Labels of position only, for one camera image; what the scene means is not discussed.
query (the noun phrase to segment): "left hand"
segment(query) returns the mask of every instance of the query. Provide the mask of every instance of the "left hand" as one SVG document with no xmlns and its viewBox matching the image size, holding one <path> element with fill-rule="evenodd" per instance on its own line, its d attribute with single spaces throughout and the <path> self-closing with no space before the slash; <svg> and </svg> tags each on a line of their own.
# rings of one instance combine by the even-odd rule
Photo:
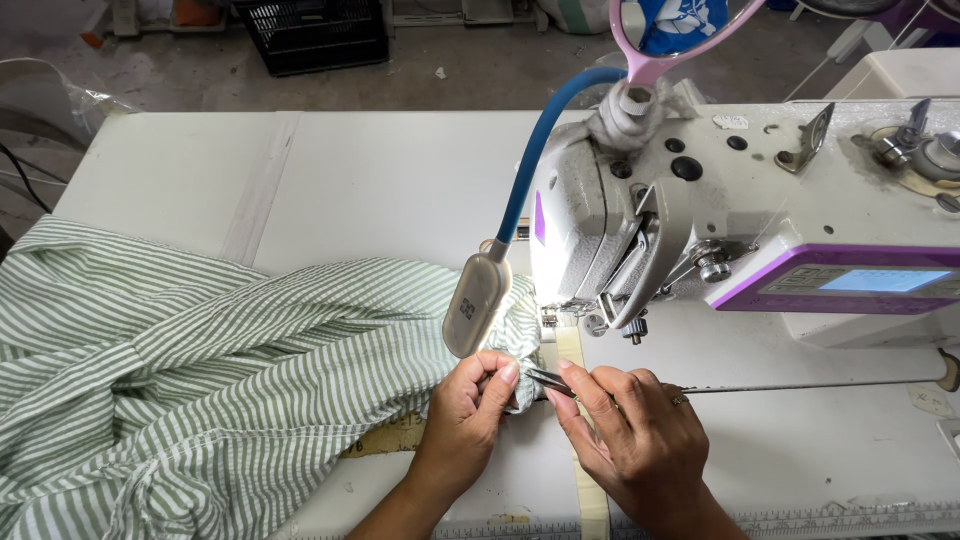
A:
<svg viewBox="0 0 960 540">
<path fill-rule="evenodd" d="M 519 364 L 503 353 L 480 351 L 460 360 L 433 391 L 407 476 L 453 504 L 487 467 L 518 380 Z"/>
</svg>

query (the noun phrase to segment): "handwritten label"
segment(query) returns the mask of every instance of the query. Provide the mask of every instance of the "handwritten label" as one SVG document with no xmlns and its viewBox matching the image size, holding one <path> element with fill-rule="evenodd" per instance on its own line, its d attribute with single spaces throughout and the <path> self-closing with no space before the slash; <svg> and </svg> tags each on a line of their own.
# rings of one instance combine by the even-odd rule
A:
<svg viewBox="0 0 960 540">
<path fill-rule="evenodd" d="M 714 116 L 713 123 L 721 130 L 747 130 L 750 129 L 750 122 L 746 116 Z"/>
<path fill-rule="evenodd" d="M 912 382 L 906 384 L 906 391 L 910 394 L 910 401 L 913 402 L 913 406 L 919 410 L 925 410 L 945 418 L 953 418 L 953 407 L 940 392 Z"/>
</svg>

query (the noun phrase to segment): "blue flexible lamp arm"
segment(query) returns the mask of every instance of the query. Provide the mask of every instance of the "blue flexible lamp arm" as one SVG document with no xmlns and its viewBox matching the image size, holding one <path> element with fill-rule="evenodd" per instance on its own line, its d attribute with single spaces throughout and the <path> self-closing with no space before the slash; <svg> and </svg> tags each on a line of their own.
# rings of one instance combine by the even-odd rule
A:
<svg viewBox="0 0 960 540">
<path fill-rule="evenodd" d="M 537 120 L 537 125 L 530 134 L 530 140 L 527 141 L 527 148 L 523 151 L 520 167 L 516 170 L 514 189 L 510 193 L 507 210 L 503 213 L 500 231 L 496 234 L 497 240 L 506 245 L 510 245 L 514 240 L 516 225 L 520 222 L 523 206 L 527 202 L 527 193 L 530 191 L 530 183 L 534 179 L 540 154 L 543 153 L 543 146 L 546 145 L 546 139 L 550 137 L 550 132 L 553 131 L 553 126 L 557 123 L 557 118 L 564 111 L 566 104 L 574 96 L 593 85 L 613 84 L 626 76 L 627 72 L 623 69 L 595 67 L 570 79 L 553 95 L 550 102 L 543 108 L 540 119 Z"/>
</svg>

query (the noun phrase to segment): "right hand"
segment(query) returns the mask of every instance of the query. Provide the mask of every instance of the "right hand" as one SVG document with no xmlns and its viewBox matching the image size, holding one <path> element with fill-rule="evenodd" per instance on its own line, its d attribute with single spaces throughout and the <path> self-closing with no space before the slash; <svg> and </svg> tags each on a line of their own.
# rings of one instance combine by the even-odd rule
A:
<svg viewBox="0 0 960 540">
<path fill-rule="evenodd" d="M 658 540 L 746 538 L 704 484 L 709 442 L 690 403 L 671 403 L 680 388 L 645 369 L 559 366 L 595 430 L 575 401 L 550 389 L 547 398 L 581 466 L 630 519 Z"/>
</svg>

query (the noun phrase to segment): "green striped fabric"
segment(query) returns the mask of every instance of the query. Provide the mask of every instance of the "green striped fabric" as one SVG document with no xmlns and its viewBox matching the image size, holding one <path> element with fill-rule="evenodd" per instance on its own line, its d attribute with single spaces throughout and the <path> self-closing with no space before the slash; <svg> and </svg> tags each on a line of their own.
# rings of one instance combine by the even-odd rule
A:
<svg viewBox="0 0 960 540">
<path fill-rule="evenodd" d="M 456 364 L 458 273 L 368 258 L 278 277 L 47 216 L 0 265 L 0 537 L 250 538 Z M 487 347 L 537 361 L 514 279 Z M 537 388 L 521 378 L 518 411 Z"/>
</svg>

